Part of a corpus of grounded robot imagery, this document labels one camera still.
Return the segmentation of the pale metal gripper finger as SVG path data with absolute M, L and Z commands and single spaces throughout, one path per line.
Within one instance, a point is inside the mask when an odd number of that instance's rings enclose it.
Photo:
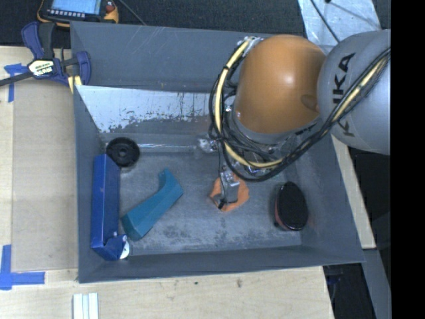
M 233 202 L 233 174 L 231 171 L 220 173 L 220 194 L 217 200 L 219 209 L 223 209 Z
M 228 182 L 228 202 L 236 203 L 238 201 L 238 191 L 240 187 L 240 182 L 237 180 L 232 180 Z

